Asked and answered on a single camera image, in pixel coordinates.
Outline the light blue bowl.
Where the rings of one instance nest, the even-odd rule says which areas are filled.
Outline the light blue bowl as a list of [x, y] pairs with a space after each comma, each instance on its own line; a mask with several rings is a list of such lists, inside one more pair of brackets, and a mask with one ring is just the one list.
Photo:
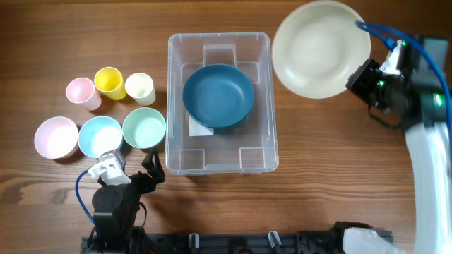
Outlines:
[[123, 145], [121, 125], [109, 116], [96, 116], [81, 127], [78, 145], [83, 154], [92, 158], [120, 149]]

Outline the dark blue large bowl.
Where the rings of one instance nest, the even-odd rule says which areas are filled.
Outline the dark blue large bowl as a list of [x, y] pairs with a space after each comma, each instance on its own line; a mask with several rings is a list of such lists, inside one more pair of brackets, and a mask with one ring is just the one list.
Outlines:
[[254, 107], [254, 87], [247, 75], [227, 64], [195, 71], [186, 81], [182, 101], [189, 115], [209, 128], [229, 128]]

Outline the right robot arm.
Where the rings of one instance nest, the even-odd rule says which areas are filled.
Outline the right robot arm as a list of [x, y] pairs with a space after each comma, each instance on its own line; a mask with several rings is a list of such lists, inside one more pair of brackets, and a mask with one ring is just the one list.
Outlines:
[[415, 252], [450, 253], [451, 101], [441, 84], [448, 42], [406, 36], [388, 47], [383, 64], [367, 59], [346, 88], [399, 116], [415, 182]]

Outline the cream large bowl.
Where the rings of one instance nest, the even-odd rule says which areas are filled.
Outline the cream large bowl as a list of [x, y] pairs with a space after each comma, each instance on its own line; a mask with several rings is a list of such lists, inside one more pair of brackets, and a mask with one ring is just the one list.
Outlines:
[[291, 92], [324, 99], [346, 91], [348, 78], [370, 56], [371, 40], [355, 23], [361, 16], [337, 1], [295, 9], [273, 38], [273, 69]]

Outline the pink bowl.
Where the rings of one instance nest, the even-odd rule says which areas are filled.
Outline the pink bowl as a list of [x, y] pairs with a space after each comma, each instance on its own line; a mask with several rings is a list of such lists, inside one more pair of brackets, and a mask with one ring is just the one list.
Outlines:
[[78, 127], [63, 116], [47, 119], [36, 130], [34, 145], [47, 159], [70, 157], [78, 149]]

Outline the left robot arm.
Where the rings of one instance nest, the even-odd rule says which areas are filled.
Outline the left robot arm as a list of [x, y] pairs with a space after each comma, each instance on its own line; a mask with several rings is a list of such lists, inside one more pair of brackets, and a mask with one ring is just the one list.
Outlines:
[[145, 173], [128, 176], [126, 161], [119, 150], [111, 150], [97, 159], [88, 173], [101, 185], [92, 197], [94, 228], [82, 240], [82, 253], [156, 253], [157, 246], [136, 226], [136, 215], [145, 209], [141, 196], [155, 191], [165, 181], [158, 152], [151, 149], [141, 165]]

